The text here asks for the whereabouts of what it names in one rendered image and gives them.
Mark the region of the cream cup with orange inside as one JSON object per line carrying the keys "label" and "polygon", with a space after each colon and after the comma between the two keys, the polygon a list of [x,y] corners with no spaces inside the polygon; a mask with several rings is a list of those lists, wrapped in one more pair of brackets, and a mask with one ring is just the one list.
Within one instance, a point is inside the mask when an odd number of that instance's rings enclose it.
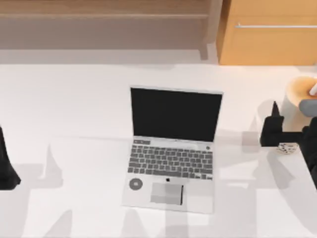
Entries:
{"label": "cream cup with orange inside", "polygon": [[317,99],[310,96],[310,89],[317,83],[317,76],[296,77],[286,87],[286,93],[282,104],[281,113],[285,117],[283,129],[285,131],[301,131],[309,125],[313,117],[306,117],[299,109],[299,103],[303,99]]}

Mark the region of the speckled round coaster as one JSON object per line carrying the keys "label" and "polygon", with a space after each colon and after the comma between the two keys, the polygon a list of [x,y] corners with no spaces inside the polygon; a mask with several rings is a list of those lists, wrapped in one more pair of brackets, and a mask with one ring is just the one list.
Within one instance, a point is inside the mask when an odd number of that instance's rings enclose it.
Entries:
{"label": "speckled round coaster", "polygon": [[297,151],[299,145],[297,143],[279,143],[277,151],[283,155],[293,154]]}

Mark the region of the pale grey rounded box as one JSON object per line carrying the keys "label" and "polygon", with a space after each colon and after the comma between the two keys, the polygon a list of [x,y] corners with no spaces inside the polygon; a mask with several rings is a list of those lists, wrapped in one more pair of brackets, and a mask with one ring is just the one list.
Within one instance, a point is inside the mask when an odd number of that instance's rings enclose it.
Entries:
{"label": "pale grey rounded box", "polygon": [[317,117],[317,99],[303,99],[299,109],[306,117]]}

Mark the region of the wooden cupboard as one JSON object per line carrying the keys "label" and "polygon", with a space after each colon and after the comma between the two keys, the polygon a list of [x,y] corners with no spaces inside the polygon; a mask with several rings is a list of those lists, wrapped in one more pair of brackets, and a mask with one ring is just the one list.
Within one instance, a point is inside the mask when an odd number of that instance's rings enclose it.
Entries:
{"label": "wooden cupboard", "polygon": [[216,49],[220,65],[317,64],[317,29],[241,29],[317,25],[317,0],[223,0]]}

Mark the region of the silver open laptop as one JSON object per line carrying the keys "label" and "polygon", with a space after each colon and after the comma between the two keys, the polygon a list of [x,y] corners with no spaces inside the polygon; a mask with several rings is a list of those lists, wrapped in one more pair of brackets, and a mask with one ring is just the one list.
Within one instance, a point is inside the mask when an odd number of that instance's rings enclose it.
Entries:
{"label": "silver open laptop", "polygon": [[211,214],[223,94],[133,86],[130,96],[133,140],[123,205]]}

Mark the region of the wooden open shelves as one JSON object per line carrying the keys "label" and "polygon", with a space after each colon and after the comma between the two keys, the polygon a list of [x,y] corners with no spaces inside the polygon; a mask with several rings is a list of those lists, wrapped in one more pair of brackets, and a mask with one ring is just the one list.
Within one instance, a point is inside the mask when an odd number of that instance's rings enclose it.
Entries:
{"label": "wooden open shelves", "polygon": [[196,50],[223,0],[0,0],[1,50]]}

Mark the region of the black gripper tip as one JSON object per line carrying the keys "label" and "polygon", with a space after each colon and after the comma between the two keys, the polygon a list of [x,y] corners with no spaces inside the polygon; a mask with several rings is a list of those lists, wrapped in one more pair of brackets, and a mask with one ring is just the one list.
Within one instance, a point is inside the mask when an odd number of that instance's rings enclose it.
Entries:
{"label": "black gripper tip", "polygon": [[9,160],[3,130],[0,126],[0,190],[14,190],[20,183],[21,178]]}

